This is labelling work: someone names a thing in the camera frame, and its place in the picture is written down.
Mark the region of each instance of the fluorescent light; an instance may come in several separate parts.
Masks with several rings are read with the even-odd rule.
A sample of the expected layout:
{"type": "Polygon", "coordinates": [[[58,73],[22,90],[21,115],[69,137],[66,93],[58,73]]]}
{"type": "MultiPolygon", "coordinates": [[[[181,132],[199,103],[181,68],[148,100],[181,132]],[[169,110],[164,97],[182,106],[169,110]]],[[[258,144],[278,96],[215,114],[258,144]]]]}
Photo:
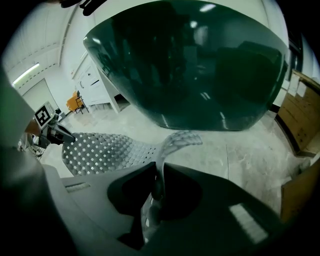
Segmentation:
{"type": "Polygon", "coordinates": [[[197,25],[198,25],[198,22],[196,22],[196,21],[194,21],[194,20],[190,22],[190,27],[193,28],[193,29],[194,29],[197,25]]]}
{"type": "Polygon", "coordinates": [[[208,93],[204,92],[203,94],[204,94],[204,96],[206,96],[206,98],[207,98],[208,100],[211,99],[211,98],[209,97],[208,93]]]}
{"type": "Polygon", "coordinates": [[[30,67],[26,72],[20,75],[16,80],[13,81],[13,85],[15,85],[21,78],[23,78],[26,74],[34,70],[35,68],[39,67],[39,63],[35,64],[34,66],[30,67]]]}
{"type": "Polygon", "coordinates": [[[82,60],[83,56],[85,56],[86,53],[87,53],[87,51],[85,51],[85,52],[82,54],[80,60],[82,60]]]}
{"type": "Polygon", "coordinates": [[[224,113],[220,112],[220,116],[222,117],[222,119],[226,119],[224,113]]]}
{"type": "Polygon", "coordinates": [[[205,12],[210,11],[211,9],[215,8],[215,7],[216,7],[215,4],[208,3],[208,4],[205,4],[204,6],[202,6],[200,8],[200,12],[205,13],[205,12]]]}

